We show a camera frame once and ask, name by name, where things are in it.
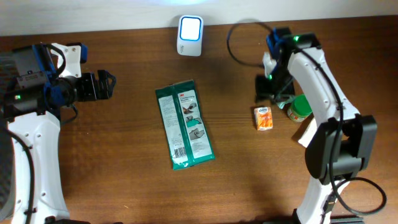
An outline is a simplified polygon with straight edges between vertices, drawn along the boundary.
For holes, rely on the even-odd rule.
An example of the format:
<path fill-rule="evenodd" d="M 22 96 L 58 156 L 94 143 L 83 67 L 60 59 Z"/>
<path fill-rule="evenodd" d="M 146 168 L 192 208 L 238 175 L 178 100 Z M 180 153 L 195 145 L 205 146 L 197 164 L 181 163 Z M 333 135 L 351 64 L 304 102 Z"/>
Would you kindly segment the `light green small packet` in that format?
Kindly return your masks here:
<path fill-rule="evenodd" d="M 282 101 L 277 103 L 277 106 L 282 110 L 284 109 L 285 105 L 292 103 L 295 99 L 294 95 L 290 95 L 287 98 L 283 99 Z"/>

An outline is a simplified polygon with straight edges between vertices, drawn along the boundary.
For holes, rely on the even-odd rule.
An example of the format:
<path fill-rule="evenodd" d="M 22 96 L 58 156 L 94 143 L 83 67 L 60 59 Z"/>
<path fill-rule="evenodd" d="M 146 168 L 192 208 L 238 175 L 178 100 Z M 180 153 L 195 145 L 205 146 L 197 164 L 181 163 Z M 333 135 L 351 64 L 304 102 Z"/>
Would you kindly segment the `green lid jar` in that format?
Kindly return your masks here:
<path fill-rule="evenodd" d="M 288 117 L 295 122 L 302 122 L 312 114 L 312 109 L 305 95 L 297 96 L 287 110 Z"/>

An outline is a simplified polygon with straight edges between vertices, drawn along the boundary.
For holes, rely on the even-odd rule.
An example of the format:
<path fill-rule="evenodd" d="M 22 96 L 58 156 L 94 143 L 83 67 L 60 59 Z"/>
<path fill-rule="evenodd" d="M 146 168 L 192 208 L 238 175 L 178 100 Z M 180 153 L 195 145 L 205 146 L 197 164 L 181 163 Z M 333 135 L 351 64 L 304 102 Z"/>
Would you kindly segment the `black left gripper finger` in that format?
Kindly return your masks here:
<path fill-rule="evenodd" d="M 107 70 L 98 70 L 98 81 L 107 85 L 115 85 L 116 77 Z"/>
<path fill-rule="evenodd" d="M 113 95 L 114 87 L 115 87 L 114 83 L 112 85 L 107 85 L 106 83 L 100 83 L 99 84 L 98 99 L 99 100 L 108 100 L 108 99 L 110 99 L 112 97 L 112 95 Z"/>

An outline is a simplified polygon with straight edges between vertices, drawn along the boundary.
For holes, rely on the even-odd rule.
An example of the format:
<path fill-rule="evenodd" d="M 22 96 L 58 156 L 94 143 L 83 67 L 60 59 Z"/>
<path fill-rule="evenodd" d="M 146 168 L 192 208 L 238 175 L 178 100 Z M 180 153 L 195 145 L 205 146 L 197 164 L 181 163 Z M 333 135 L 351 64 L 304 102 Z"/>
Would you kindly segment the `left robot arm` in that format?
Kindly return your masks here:
<path fill-rule="evenodd" d="M 70 223 L 58 159 L 62 108 L 107 100 L 116 77 L 84 73 L 82 43 L 34 44 L 1 55 L 17 75 L 1 100 L 1 219 L 13 223 Z"/>

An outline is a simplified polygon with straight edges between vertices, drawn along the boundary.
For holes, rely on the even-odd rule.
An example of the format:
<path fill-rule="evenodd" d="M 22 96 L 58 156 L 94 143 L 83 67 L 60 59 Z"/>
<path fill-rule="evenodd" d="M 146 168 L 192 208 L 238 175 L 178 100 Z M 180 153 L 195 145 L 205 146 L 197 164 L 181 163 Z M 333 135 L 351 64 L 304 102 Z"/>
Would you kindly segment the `white tube with cork cap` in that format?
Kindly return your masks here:
<path fill-rule="evenodd" d="M 302 134 L 302 136 L 299 138 L 298 143 L 301 144 L 303 147 L 307 148 L 311 140 L 313 139 L 316 131 L 317 131 L 317 122 L 315 118 L 313 118 L 309 123 L 309 125 L 307 126 L 304 133 Z"/>

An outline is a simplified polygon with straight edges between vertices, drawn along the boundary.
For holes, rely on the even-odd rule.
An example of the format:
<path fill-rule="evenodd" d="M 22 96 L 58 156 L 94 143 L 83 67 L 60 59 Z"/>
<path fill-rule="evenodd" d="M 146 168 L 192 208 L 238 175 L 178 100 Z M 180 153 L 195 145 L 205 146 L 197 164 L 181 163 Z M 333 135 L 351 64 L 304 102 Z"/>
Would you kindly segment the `dark green wipes pack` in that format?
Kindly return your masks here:
<path fill-rule="evenodd" d="M 193 80 L 155 91 L 173 170 L 215 159 Z"/>

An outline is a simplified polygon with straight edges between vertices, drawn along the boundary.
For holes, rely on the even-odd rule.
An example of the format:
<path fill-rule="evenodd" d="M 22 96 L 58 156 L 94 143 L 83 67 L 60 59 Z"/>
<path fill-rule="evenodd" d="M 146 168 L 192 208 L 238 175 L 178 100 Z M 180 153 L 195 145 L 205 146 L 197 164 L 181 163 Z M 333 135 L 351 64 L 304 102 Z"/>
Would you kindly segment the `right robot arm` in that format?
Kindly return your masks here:
<path fill-rule="evenodd" d="M 266 38 L 269 51 L 263 57 L 266 74 L 256 82 L 258 99 L 281 102 L 300 85 L 317 125 L 305 148 L 310 182 L 291 223 L 363 223 L 361 212 L 341 198 L 343 189 L 360 181 L 358 173 L 368 167 L 376 138 L 373 116 L 363 116 L 347 99 L 332 75 L 315 34 L 294 35 L 288 28 L 272 29 Z"/>

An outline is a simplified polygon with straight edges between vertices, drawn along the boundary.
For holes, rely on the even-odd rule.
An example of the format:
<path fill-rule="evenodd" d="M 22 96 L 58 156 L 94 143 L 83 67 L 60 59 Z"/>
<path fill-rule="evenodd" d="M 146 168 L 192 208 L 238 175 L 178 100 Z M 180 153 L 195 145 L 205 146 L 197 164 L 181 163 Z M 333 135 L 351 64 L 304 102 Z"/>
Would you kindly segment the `orange small packet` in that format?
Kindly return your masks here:
<path fill-rule="evenodd" d="M 256 129 L 266 131 L 273 128 L 272 111 L 270 107 L 259 107 L 254 109 Z"/>

